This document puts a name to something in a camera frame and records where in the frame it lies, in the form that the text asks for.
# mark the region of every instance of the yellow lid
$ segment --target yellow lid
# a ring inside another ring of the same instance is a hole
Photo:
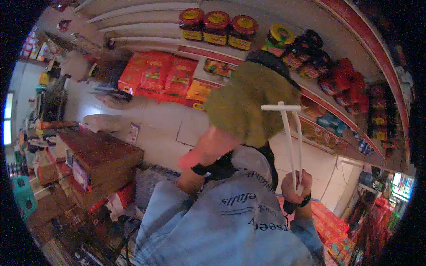
[[[269,29],[271,35],[279,42],[290,44],[294,42],[293,33],[285,26],[280,24],[273,24]]]

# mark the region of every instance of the sticker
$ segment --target sticker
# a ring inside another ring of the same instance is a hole
[[[187,31],[182,30],[182,35],[185,39],[191,39],[191,40],[202,40],[203,34],[201,31]]]
[[[279,28],[277,31],[279,36],[281,36],[281,41],[284,42],[285,40],[288,39],[288,36],[290,36],[290,34],[288,33],[288,31],[286,29],[283,28]]]
[[[213,13],[209,15],[208,20],[213,23],[221,23],[225,21],[225,16],[219,13]]]
[[[299,68],[302,65],[302,61],[293,56],[292,53],[289,53],[286,57],[282,59],[285,65],[292,70]]]
[[[193,20],[194,18],[196,18],[199,14],[199,11],[197,10],[190,10],[185,12],[185,14],[183,15],[184,19],[186,20]]]
[[[219,35],[214,35],[210,33],[204,33],[204,40],[209,43],[225,45],[226,39],[227,39],[226,37],[227,36],[219,36]]]
[[[234,46],[243,50],[249,50],[251,45],[251,42],[241,40],[232,36],[229,36],[228,43],[230,46]]]
[[[252,20],[242,17],[237,20],[237,24],[243,28],[250,29],[253,27],[254,23]]]
[[[262,50],[270,52],[271,54],[275,55],[276,57],[280,57],[284,53],[280,48],[272,45],[269,40],[266,40],[265,44],[262,47]]]

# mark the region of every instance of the man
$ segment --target man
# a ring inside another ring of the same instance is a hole
[[[203,187],[202,167],[184,170],[177,185],[159,182],[134,258],[141,265],[324,265],[311,204],[296,206],[289,229],[266,158],[254,148],[237,146],[231,163],[234,171]],[[310,198],[310,174],[303,170],[301,196],[292,184],[291,174],[286,175],[281,188],[287,201]]]
[[[279,101],[299,104],[299,97],[300,87],[279,58],[250,53],[207,98],[210,127],[181,158],[177,186],[155,187],[135,259],[142,265],[324,265],[311,218],[312,177],[303,171],[301,196],[290,174],[281,184],[286,206],[295,209],[289,229],[274,194],[273,154],[268,156],[268,140],[283,123],[279,112],[260,109]]]

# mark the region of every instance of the red lid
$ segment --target red lid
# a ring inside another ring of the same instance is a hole
[[[203,22],[206,28],[224,29],[229,25],[229,16],[222,11],[211,11],[204,15]]]
[[[179,15],[179,22],[185,25],[193,25],[203,19],[204,12],[196,7],[185,9]]]
[[[232,19],[232,27],[240,33],[251,35],[256,33],[259,25],[257,25],[256,20],[252,17],[238,15]]]

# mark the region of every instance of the hand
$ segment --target hand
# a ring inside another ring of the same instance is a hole
[[[296,171],[296,181],[297,186],[299,185],[299,171]],[[288,173],[285,175],[285,178],[281,183],[282,195],[286,201],[300,204],[303,201],[303,198],[309,195],[311,192],[312,186],[312,176],[308,174],[304,169],[302,169],[302,186],[303,191],[302,195],[297,195],[293,190],[293,175]]]
[[[209,126],[194,149],[179,160],[179,167],[188,169],[199,163],[208,166],[241,143],[242,141],[231,133]]]

